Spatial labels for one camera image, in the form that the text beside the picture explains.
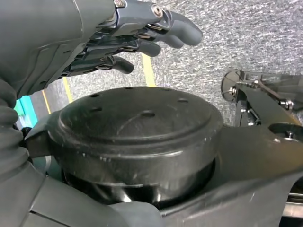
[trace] gray plastic panel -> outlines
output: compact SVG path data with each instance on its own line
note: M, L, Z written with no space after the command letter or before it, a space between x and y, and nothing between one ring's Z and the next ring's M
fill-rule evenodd
M0 177L0 226L17 227L28 214L45 177L29 162Z
M66 226L128 227L111 207L50 177L46 178L31 210Z
M22 227L66 227L50 219L29 213Z

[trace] gray carpet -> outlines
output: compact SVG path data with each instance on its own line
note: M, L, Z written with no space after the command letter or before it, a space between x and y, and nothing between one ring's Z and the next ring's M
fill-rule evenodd
M232 105L220 93L230 69L301 74L303 71L303 3L298 0L158 0L164 8L194 21L204 33L197 47L174 50L165 44L152 60L157 86L199 95L218 108L226 123ZM145 83L140 54L123 54L135 65L130 75L97 71L69 79L73 99Z

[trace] hole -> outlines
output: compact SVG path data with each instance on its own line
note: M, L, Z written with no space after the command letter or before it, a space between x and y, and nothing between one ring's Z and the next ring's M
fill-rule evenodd
M150 110L145 110L141 113L142 117L154 117L156 114Z
M99 94L92 94L92 95L90 95L89 97L91 97L91 98L94 98L94 97L100 97L100 95L99 95Z
M184 99L184 98L180 98L178 100L178 103L187 103L188 100L187 99Z
M91 110L91 112L99 112L99 111L102 111L102 107L94 107L93 109Z
M277 123L272 124L268 129L285 140L303 142L303 127L295 124Z

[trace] black mechanical part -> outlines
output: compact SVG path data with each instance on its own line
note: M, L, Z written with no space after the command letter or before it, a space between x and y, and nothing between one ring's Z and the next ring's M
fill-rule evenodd
M223 120L197 96L126 87L77 100L48 124L51 153L66 173L110 192L107 203L162 207L205 185ZM69 174L66 178L76 184Z

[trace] screw head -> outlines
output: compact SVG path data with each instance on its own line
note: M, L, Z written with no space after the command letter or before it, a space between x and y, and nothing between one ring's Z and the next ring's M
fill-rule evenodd
M153 4L151 6L151 10L153 11L153 13L158 17L158 18L162 18L163 16L163 12L162 10L157 4Z
M113 3L117 8L122 8L122 7L125 7L126 6L126 3L125 3L125 0L114 0Z
M237 92L237 88L235 86L231 86L229 90L229 93L232 96L235 95Z

